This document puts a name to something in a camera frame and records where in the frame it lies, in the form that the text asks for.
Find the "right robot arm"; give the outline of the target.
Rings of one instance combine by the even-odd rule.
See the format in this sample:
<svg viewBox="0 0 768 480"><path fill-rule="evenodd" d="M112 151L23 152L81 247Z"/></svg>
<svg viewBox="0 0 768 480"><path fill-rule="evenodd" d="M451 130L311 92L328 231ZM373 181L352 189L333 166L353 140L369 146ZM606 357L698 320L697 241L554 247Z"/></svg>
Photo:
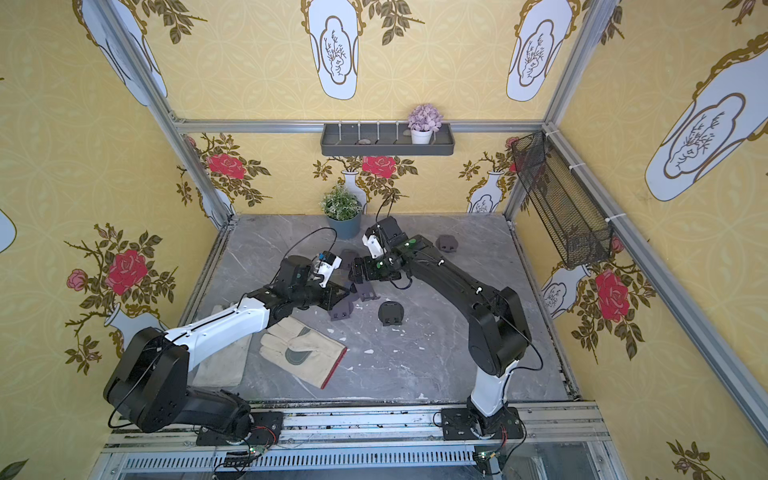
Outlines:
<svg viewBox="0 0 768 480"><path fill-rule="evenodd" d="M369 254L355 260L350 278L393 282L417 279L453 305L468 325L468 351L477 366L468 407L487 420L506 404L509 379L531 343L530 329L517 292L480 282L446 259L421 235L398 234L386 240L371 231L362 236Z"/></svg>

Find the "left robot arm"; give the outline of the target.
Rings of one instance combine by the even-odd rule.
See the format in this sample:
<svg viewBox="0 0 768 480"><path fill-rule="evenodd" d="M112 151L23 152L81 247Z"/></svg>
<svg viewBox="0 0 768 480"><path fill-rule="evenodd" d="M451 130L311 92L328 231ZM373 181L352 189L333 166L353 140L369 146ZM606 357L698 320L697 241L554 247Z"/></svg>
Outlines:
<svg viewBox="0 0 768 480"><path fill-rule="evenodd" d="M261 332L262 354L307 382L324 387L346 348L292 318L296 309L331 311L350 293L331 280L342 260L325 251L310 260L282 259L274 281L234 305L190 325L136 333L104 388L114 412L144 433L171 424L205 427L231 441L250 436L251 407L226 390L191 387L188 374L202 361Z"/></svg>

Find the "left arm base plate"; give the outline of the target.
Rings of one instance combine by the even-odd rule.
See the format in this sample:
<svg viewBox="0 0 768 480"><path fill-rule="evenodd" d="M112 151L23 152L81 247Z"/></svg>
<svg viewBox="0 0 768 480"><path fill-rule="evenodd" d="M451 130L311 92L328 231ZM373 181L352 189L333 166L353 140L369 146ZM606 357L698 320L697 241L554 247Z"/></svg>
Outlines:
<svg viewBox="0 0 768 480"><path fill-rule="evenodd" d="M284 423L281 411L251 412L242 416L234 426L223 433L202 427L197 435L197 446L262 446L278 443Z"/></svg>

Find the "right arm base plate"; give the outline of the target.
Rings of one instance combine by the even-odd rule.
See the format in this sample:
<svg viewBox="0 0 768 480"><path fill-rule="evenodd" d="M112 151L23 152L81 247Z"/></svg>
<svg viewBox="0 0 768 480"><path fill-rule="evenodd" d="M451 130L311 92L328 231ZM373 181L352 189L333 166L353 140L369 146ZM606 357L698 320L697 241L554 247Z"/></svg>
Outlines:
<svg viewBox="0 0 768 480"><path fill-rule="evenodd" d="M490 417L483 416L474 407L444 408L439 413L438 425L444 440L521 440L524 438L523 422L518 411L503 406Z"/></svg>

